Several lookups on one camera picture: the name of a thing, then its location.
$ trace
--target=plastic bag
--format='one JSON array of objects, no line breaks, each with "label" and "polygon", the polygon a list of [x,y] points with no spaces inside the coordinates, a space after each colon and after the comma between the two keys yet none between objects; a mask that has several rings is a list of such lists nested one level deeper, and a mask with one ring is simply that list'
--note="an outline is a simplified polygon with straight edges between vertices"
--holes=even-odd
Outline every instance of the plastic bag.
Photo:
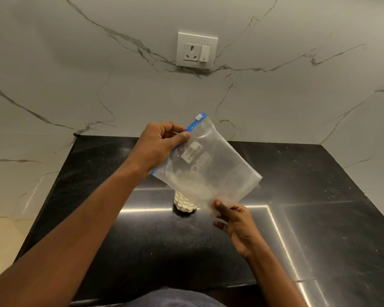
[{"label": "plastic bag", "polygon": [[215,199],[232,206],[258,185],[262,176],[216,131],[205,113],[186,129],[188,142],[176,147],[151,174],[204,210]]}]

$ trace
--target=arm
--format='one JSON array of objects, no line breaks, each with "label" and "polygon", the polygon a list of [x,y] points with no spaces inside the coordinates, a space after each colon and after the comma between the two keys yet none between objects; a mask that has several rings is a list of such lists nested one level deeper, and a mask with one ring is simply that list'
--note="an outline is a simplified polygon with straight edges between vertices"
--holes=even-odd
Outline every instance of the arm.
[{"label": "arm", "polygon": [[0,275],[0,306],[68,306],[128,196],[190,137],[184,130],[173,123],[148,124],[123,165]]},{"label": "arm", "polygon": [[296,285],[261,237],[250,211],[239,204],[227,208],[219,201],[215,201],[214,207],[220,213],[218,218],[228,224],[214,221],[213,225],[228,233],[238,253],[249,264],[267,304],[307,307]]}]

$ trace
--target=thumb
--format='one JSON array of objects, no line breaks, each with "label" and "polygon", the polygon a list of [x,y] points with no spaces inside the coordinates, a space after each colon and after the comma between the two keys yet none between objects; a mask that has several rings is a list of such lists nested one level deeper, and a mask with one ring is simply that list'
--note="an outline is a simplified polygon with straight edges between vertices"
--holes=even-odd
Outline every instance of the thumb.
[{"label": "thumb", "polygon": [[235,221],[237,219],[236,212],[225,206],[220,201],[215,200],[213,206],[217,211],[220,212],[221,216],[226,216],[232,221]]},{"label": "thumb", "polygon": [[176,148],[179,144],[182,144],[189,140],[191,137],[191,134],[187,131],[184,131],[183,133],[178,133],[177,135],[173,136],[172,138],[165,139],[169,142],[169,145],[171,146],[171,149]]}]

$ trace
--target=black granite countertop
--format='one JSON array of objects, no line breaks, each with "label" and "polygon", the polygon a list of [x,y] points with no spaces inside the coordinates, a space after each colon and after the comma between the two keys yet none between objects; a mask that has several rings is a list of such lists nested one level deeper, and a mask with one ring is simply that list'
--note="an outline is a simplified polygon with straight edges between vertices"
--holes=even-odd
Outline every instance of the black granite countertop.
[{"label": "black granite countertop", "polygon": [[[136,140],[78,136],[18,257],[111,175]],[[329,153],[312,144],[231,144],[263,176],[241,203],[309,305],[384,306],[384,216]],[[259,295],[246,262],[210,216],[178,212],[173,199],[153,176],[134,190],[76,304],[128,301],[160,287]],[[231,295],[224,303],[239,305]]]}]

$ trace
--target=hand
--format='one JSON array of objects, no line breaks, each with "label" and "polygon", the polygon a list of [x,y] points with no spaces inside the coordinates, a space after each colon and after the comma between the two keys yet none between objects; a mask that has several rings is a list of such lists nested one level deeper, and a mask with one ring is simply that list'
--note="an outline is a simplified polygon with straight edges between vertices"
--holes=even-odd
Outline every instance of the hand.
[{"label": "hand", "polygon": [[189,138],[190,133],[175,123],[149,123],[125,162],[137,166],[147,176],[174,148]]},{"label": "hand", "polygon": [[241,204],[228,208],[220,201],[215,200],[214,208],[220,213],[217,218],[228,224],[214,221],[213,225],[226,232],[232,239],[237,252],[246,260],[255,252],[255,248],[268,249],[260,232],[257,230],[250,211]]}]

